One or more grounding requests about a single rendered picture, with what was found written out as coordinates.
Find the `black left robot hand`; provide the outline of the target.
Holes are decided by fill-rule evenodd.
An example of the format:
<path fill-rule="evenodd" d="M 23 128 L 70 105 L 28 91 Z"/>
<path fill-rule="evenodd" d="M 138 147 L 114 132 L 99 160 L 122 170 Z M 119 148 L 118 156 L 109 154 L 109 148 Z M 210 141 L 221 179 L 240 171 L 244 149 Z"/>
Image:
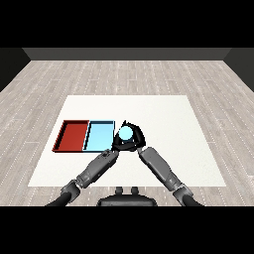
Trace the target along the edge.
<path fill-rule="evenodd" d="M 123 143 L 122 139 L 119 136 L 119 133 L 116 133 L 114 138 L 113 138 L 113 143 L 112 143 L 112 151 L 125 151 L 126 150 L 126 146 Z"/>

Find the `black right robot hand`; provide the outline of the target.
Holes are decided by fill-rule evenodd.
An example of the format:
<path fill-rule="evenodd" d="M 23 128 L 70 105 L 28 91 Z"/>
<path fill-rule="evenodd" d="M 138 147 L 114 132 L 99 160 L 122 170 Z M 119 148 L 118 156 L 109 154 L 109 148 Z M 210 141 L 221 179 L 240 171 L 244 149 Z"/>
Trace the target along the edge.
<path fill-rule="evenodd" d="M 133 131 L 133 140 L 131 142 L 123 142 L 126 146 L 125 151 L 136 151 L 146 145 L 145 136 L 139 126 L 126 122 L 121 127 L 123 126 L 128 126 Z"/>

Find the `small blue can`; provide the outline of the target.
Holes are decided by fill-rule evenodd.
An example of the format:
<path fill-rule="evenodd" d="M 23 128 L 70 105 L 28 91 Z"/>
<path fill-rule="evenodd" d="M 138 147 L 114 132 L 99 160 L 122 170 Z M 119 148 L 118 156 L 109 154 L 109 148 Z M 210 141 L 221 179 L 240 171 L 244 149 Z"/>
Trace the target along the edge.
<path fill-rule="evenodd" d="M 123 142 L 131 142 L 133 140 L 133 131 L 128 126 L 123 126 L 119 130 L 119 138 Z"/>

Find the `light blue shallow open box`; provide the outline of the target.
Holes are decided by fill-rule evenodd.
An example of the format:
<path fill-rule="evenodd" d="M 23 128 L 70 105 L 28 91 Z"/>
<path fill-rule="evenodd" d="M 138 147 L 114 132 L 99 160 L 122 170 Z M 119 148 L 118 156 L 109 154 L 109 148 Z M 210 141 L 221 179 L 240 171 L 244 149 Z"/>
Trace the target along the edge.
<path fill-rule="evenodd" d="M 91 120 L 85 134 L 82 151 L 84 153 L 100 153 L 111 149 L 114 129 L 115 122 L 113 120 Z"/>

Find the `red shallow open box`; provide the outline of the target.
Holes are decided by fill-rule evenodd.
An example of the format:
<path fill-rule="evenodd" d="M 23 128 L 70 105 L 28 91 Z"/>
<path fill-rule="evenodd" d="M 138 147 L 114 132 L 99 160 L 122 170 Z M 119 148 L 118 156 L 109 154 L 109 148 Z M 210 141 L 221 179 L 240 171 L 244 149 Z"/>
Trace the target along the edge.
<path fill-rule="evenodd" d="M 53 146 L 55 153 L 82 153 L 88 120 L 65 120 Z"/>

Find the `dark grey robot body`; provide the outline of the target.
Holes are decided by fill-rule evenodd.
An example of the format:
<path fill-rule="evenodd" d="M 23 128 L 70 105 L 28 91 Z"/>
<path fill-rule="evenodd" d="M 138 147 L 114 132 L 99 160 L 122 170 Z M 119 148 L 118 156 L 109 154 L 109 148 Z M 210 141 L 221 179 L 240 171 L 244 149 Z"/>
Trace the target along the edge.
<path fill-rule="evenodd" d="M 153 198 L 139 194 L 137 187 L 131 188 L 130 194 L 124 194 L 122 187 L 115 189 L 115 194 L 101 198 L 97 206 L 157 206 Z"/>

